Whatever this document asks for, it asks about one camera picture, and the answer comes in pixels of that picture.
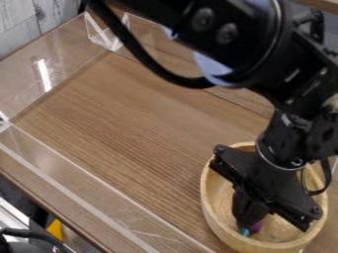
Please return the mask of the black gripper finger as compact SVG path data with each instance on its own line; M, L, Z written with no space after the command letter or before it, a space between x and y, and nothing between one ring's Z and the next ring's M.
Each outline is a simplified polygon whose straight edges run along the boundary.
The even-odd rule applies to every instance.
M233 215L237 224L243 228L253 228L255 224L263 219L262 208L259 203L247 195L242 189L237 189L233 195Z
M269 214L273 214L275 212L274 208L267 205L259 205L258 207L258 221L257 224L262 224L265 222L265 218Z

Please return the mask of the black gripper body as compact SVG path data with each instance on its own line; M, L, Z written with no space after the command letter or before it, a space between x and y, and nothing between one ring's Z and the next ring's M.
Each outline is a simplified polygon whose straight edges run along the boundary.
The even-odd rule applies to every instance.
M324 209L305 192L297 172L273 165L261 149L241 150L218 144L209 167L233 185L242 189L259 205L271 206L298 230L305 232L316 220L322 219Z

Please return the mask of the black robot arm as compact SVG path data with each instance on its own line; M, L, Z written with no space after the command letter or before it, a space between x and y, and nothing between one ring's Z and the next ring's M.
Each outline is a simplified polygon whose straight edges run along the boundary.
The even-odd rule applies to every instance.
M305 167L338 155L338 52L326 47L325 17L296 17L286 0L84 0L139 61L190 88L246 88L275 112L255 148L217 145L209 167L235 190L233 215L253 228L278 214L300 230L322 218ZM183 77L150 56L110 8L116 3L162 25L195 52L201 76Z

